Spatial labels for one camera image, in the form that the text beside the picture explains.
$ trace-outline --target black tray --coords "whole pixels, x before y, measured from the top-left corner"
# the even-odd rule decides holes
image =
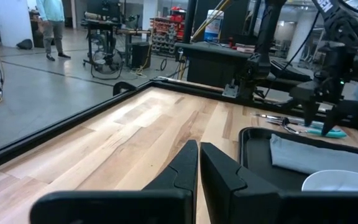
[[[241,130],[239,133],[240,164],[282,190],[300,191],[302,183],[308,177],[308,174],[272,165],[270,155],[270,138],[272,134],[303,144],[358,154],[358,148],[356,147],[332,144],[265,128],[245,128]]]

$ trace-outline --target folded gray towel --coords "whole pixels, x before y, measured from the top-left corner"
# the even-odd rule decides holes
[[[273,166],[312,174],[322,170],[358,172],[358,154],[318,148],[282,139],[272,134],[270,139]]]

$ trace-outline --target person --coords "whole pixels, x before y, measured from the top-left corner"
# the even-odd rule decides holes
[[[55,61],[51,56],[51,44],[53,41],[52,33],[55,36],[55,45],[58,56],[70,59],[63,53],[63,29],[65,26],[65,15],[62,0],[37,0],[37,7],[40,13],[40,19],[44,27],[44,47],[47,53],[47,59]]]

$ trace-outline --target gray cloth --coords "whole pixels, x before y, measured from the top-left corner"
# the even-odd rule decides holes
[[[282,139],[272,134],[270,139],[273,166],[312,174],[322,170],[358,172],[358,154],[318,148]]]
[[[63,29],[65,27],[64,22],[49,21],[48,25],[44,25],[44,47],[47,54],[51,53],[51,44],[53,36],[55,37],[55,45],[58,53],[63,53]]]

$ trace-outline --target shoe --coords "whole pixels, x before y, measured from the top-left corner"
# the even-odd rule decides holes
[[[51,62],[55,61],[55,59],[50,54],[47,54],[47,59],[50,60]]]
[[[62,57],[62,58],[71,59],[71,57],[70,57],[70,56],[65,55],[64,53],[59,53],[59,54],[58,54],[58,56],[59,56],[59,57]]]

